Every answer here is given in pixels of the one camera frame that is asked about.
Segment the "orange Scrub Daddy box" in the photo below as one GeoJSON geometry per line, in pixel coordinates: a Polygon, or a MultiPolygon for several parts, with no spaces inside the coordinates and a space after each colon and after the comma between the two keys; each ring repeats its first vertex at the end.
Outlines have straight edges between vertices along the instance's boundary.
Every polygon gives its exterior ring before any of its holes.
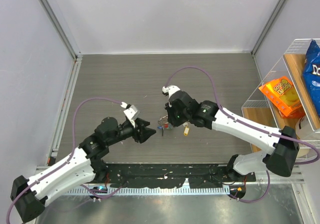
{"type": "Polygon", "coordinates": [[[277,108],[283,119],[297,119],[305,115],[294,84],[287,76],[273,79],[258,89],[277,108]]]}

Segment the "keyring with tagged keys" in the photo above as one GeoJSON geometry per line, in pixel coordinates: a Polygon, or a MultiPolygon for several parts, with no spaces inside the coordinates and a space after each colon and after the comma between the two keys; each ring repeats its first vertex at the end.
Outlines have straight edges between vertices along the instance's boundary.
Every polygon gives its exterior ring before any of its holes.
{"type": "Polygon", "coordinates": [[[169,121],[168,121],[168,116],[167,116],[167,115],[161,117],[161,118],[158,120],[157,123],[158,123],[157,128],[161,131],[161,136],[162,136],[162,137],[164,136],[165,130],[172,130],[172,129],[173,129],[172,124],[169,123],[169,121]]]}

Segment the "blue chip bag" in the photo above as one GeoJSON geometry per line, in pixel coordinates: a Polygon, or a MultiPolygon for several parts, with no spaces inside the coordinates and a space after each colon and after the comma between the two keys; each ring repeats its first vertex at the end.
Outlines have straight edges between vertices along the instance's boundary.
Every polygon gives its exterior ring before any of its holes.
{"type": "Polygon", "coordinates": [[[320,116],[320,47],[314,39],[305,54],[302,76],[316,113],[320,116]]]}

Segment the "key with yellow tag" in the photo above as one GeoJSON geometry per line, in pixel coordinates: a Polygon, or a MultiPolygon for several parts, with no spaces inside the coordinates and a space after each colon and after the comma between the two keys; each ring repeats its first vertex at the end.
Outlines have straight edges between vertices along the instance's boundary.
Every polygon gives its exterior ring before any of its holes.
{"type": "Polygon", "coordinates": [[[184,136],[188,136],[188,135],[189,135],[189,131],[190,131],[189,124],[188,124],[187,122],[185,122],[185,123],[183,124],[183,126],[184,126],[183,135],[184,135],[184,136]]]}

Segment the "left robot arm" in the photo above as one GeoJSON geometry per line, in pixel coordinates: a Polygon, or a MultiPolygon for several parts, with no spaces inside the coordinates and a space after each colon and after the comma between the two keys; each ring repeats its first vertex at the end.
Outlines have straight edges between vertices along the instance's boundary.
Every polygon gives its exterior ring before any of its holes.
{"type": "Polygon", "coordinates": [[[65,158],[36,175],[16,177],[12,183],[10,207],[17,210],[23,223],[27,223],[76,186],[92,181],[103,182],[107,177],[107,167],[102,158],[109,153],[109,147],[128,138],[144,143],[156,134],[149,125],[150,122],[141,118],[133,122],[126,119],[122,124],[114,117],[104,118],[94,133],[65,158]]]}

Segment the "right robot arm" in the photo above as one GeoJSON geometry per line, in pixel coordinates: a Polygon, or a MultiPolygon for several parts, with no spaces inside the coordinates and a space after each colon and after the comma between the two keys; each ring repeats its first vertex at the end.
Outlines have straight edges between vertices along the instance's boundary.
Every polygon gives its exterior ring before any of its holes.
{"type": "Polygon", "coordinates": [[[260,149],[230,158],[225,169],[230,180],[242,181],[246,175],[260,171],[270,171],[286,178],[291,176],[300,150],[293,128],[278,129],[259,124],[210,100],[197,102],[175,85],[163,87],[162,93],[168,97],[165,110],[173,127],[190,123],[198,128],[230,134],[260,149]]]}

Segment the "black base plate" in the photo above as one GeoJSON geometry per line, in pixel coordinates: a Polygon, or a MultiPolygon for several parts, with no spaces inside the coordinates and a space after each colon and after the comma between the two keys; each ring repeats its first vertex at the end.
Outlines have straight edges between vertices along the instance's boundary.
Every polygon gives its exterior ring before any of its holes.
{"type": "Polygon", "coordinates": [[[220,188],[223,184],[255,182],[255,174],[230,178],[225,164],[217,163],[108,163],[104,181],[112,188],[220,188]]]}

